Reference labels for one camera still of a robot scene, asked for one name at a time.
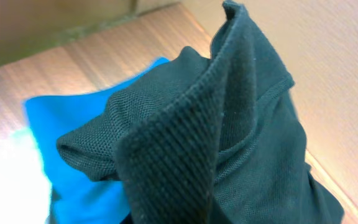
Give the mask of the black polo shirt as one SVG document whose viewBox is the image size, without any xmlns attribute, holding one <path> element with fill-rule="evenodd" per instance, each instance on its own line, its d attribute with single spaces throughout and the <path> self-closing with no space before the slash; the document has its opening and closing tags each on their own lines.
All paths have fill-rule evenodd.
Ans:
<svg viewBox="0 0 358 224">
<path fill-rule="evenodd" d="M 242 4 L 223 8 L 210 58 L 185 47 L 72 131 L 113 154 L 88 177 L 122 181 L 134 223 L 340 223 L 305 161 L 291 75 Z"/>
</svg>

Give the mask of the blue folded shirt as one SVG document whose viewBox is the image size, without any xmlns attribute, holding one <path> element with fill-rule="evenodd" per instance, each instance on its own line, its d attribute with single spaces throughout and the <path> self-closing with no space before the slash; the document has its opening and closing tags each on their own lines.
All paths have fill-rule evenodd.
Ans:
<svg viewBox="0 0 358 224">
<path fill-rule="evenodd" d="M 79 95 L 44 95 L 24 102 L 29 129 L 39 148 L 44 172 L 52 184 L 52 223 L 131 223 L 131 208 L 121 181 L 92 181 L 95 171 L 113 168 L 111 152 L 100 153 L 92 135 L 72 135 L 103 113 L 111 95 L 151 69 L 167 63 L 156 58 L 145 70 L 103 90 Z"/>
</svg>

